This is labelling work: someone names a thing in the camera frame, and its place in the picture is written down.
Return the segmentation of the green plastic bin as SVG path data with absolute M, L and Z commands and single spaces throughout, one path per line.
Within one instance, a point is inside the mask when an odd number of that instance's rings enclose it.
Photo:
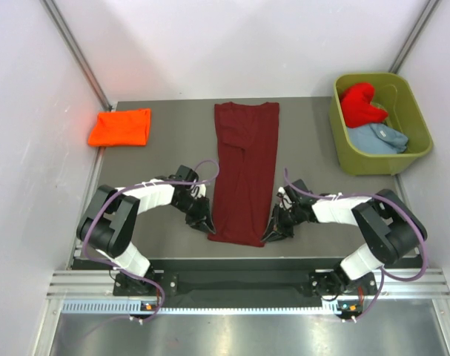
M 351 143 L 340 96 L 361 82 L 373 85 L 375 102 L 388 112 L 385 123 L 408 137 L 405 152 L 367 154 Z M 394 73 L 349 73 L 338 77 L 333 84 L 329 121 L 340 167 L 353 176 L 400 174 L 433 147 L 428 127 L 408 82 Z

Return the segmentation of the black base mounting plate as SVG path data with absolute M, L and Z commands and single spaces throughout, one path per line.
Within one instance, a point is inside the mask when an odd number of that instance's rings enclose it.
M 373 274 L 343 288 L 327 271 L 168 270 L 155 273 L 153 280 L 164 289 L 165 307 L 306 307 L 377 291 Z

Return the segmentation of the dark red t shirt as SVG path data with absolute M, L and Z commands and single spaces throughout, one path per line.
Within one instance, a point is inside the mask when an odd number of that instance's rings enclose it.
M 208 239 L 261 248 L 273 198 L 279 103 L 214 105 L 219 175 Z

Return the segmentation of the blue t shirt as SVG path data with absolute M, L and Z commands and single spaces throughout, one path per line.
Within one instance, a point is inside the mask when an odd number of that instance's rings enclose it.
M 366 154 L 401 154 L 407 149 L 408 137 L 383 123 L 347 128 L 351 144 Z

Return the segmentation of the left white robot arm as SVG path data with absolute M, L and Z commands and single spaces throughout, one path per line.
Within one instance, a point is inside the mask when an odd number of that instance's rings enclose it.
M 132 243 L 136 218 L 149 210 L 172 206 L 185 214 L 185 223 L 206 234 L 216 231 L 205 182 L 181 165 L 175 174 L 160 176 L 129 188 L 97 188 L 76 228 L 83 246 L 90 246 L 119 270 L 117 295 L 139 296 L 159 292 L 150 261 Z

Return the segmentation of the bright red t shirt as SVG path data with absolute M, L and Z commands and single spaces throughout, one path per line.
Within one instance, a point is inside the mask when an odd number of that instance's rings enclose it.
M 368 82 L 352 85 L 340 95 L 340 107 L 348 128 L 383 123 L 388 112 L 372 105 L 375 89 Z

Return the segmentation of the aluminium frame rail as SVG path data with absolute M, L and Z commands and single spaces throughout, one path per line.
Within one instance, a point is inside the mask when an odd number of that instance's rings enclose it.
M 296 289 L 310 295 L 315 288 L 329 297 L 330 287 L 324 287 L 304 271 L 158 271 L 153 280 L 167 295 L 185 293 L 187 290 L 211 291 L 284 290 Z M 117 271 L 57 271 L 47 290 L 48 298 L 99 299 L 101 297 L 140 297 L 147 292 L 137 287 L 127 287 L 126 277 Z M 449 287 L 442 271 L 429 269 L 420 279 L 403 282 L 380 271 L 363 281 L 366 297 L 378 295 L 389 299 L 437 299 L 450 297 Z

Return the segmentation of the orange folded t shirt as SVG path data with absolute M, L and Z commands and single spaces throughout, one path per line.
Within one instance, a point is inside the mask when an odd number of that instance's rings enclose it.
M 98 113 L 87 143 L 92 147 L 146 146 L 150 108 Z

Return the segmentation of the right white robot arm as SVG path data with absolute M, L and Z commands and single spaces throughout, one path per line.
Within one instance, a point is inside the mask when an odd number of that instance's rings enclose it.
M 298 179 L 281 187 L 264 243 L 294 236 L 301 223 L 336 223 L 358 227 L 365 243 L 342 259 L 330 273 L 330 294 L 348 294 L 377 268 L 389 266 L 427 240 L 427 230 L 404 202 L 389 189 L 371 196 L 320 194 Z

